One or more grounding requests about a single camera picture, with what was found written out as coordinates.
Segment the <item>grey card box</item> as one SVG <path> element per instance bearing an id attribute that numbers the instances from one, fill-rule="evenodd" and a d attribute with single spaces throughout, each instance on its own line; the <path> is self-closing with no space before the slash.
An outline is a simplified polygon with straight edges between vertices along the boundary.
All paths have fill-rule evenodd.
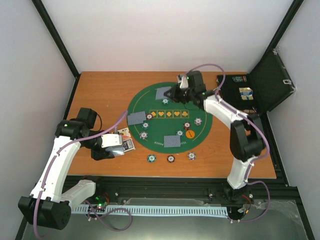
<path id="1" fill-rule="evenodd" d="M 115 157 L 122 156 L 125 154 L 124 148 L 122 146 L 109 146 L 105 148 L 105 151 L 112 153 Z"/>

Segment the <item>orange big blind button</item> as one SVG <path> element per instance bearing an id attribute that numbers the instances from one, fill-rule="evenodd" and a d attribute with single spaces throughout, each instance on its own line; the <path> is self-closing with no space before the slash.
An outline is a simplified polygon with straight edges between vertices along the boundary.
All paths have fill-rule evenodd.
<path id="1" fill-rule="evenodd" d="M 195 136 L 196 136 L 196 133 L 195 133 L 193 130 L 189 129 L 189 130 L 187 130 L 187 131 L 185 132 L 185 136 L 186 136 L 188 139 L 194 139 Z"/>

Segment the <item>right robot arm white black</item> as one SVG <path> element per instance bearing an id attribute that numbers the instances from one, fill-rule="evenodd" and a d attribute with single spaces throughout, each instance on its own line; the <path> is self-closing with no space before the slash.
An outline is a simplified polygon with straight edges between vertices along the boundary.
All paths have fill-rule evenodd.
<path id="1" fill-rule="evenodd" d="M 227 202 L 235 202 L 244 192 L 243 188 L 249 184 L 252 167 L 263 157 L 262 151 L 270 149 L 260 117 L 235 109 L 218 95 L 217 90 L 206 90 L 204 86 L 182 89 L 175 85 L 163 95 L 176 103 L 192 102 L 228 127 L 233 163 L 227 177 L 228 186 L 223 188 L 223 194 Z"/>

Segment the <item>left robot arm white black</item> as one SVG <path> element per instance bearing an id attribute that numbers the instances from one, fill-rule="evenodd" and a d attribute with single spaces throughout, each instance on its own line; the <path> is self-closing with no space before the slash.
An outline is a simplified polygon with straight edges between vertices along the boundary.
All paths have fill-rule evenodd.
<path id="1" fill-rule="evenodd" d="M 104 188 L 92 179 L 80 180 L 63 192 L 63 186 L 71 163 L 80 148 L 91 151 L 95 161 L 114 158 L 103 146 L 102 130 L 93 130 L 97 112 L 80 108 L 77 116 L 62 120 L 56 128 L 53 149 L 41 177 L 29 196 L 22 196 L 18 208 L 29 224 L 62 230 L 66 227 L 72 211 L 90 198 L 99 201 Z"/>

